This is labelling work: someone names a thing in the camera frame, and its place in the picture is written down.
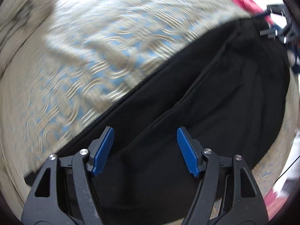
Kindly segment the black pants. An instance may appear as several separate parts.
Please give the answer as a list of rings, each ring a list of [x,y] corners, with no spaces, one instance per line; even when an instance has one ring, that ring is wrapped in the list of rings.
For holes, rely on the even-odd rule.
[[[252,168],[274,143],[290,74],[285,44],[264,19],[226,23],[181,50],[40,169],[23,224],[267,224]],[[91,142],[114,142],[103,171]],[[185,127],[203,147],[195,178],[177,144]]]

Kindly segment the blue beige patterned bedspread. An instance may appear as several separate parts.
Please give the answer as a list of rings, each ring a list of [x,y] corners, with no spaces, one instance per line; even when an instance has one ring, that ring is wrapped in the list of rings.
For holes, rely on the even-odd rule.
[[[35,174],[139,83],[205,33],[256,18],[231,0],[55,0],[1,74],[1,192],[20,218]],[[280,131],[252,168],[273,188],[298,125],[292,76]]]

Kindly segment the folded patterned comforter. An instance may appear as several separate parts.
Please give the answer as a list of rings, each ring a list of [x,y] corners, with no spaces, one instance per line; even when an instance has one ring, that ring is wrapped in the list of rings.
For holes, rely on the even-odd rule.
[[[54,9],[56,0],[4,0],[1,4],[1,74]]]

